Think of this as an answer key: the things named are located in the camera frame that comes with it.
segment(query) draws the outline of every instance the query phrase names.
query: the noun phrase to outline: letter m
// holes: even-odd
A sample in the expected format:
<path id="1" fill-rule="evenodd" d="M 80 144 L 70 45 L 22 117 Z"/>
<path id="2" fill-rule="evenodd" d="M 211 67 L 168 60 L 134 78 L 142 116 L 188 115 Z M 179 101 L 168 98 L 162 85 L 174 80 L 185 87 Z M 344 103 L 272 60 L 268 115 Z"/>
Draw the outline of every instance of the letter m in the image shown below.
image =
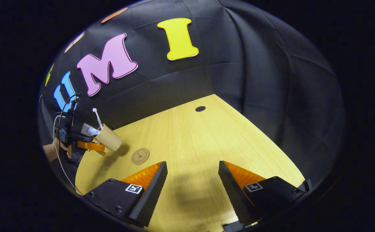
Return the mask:
<path id="1" fill-rule="evenodd" d="M 104 84 L 109 83 L 109 67 L 113 68 L 111 76 L 115 79 L 121 78 L 137 69 L 137 63 L 130 60 L 124 47 L 124 38 L 126 34 L 120 34 L 107 41 L 101 59 L 87 54 L 77 63 L 77 68 L 83 73 L 84 81 L 87 85 L 87 95 L 95 95 L 101 85 L 96 83 L 93 77 L 96 77 Z"/>

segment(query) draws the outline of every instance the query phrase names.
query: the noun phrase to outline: wooden table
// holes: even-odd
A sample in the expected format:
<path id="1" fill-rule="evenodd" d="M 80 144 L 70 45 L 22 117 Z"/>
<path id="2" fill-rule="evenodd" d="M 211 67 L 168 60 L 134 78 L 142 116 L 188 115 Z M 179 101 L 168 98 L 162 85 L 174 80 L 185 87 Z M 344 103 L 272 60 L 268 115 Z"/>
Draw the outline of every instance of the wooden table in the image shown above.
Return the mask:
<path id="1" fill-rule="evenodd" d="M 196 112 L 199 106 L 206 109 Z M 265 178 L 279 176 L 294 186 L 304 177 L 262 131 L 216 95 L 165 110 L 114 130 L 121 147 L 106 156 L 87 151 L 76 186 L 86 194 L 108 178 L 124 179 L 166 161 L 168 175 L 147 231 L 221 232 L 237 221 L 217 173 L 219 161 L 238 165 Z M 150 150 L 141 165 L 132 154 Z"/>

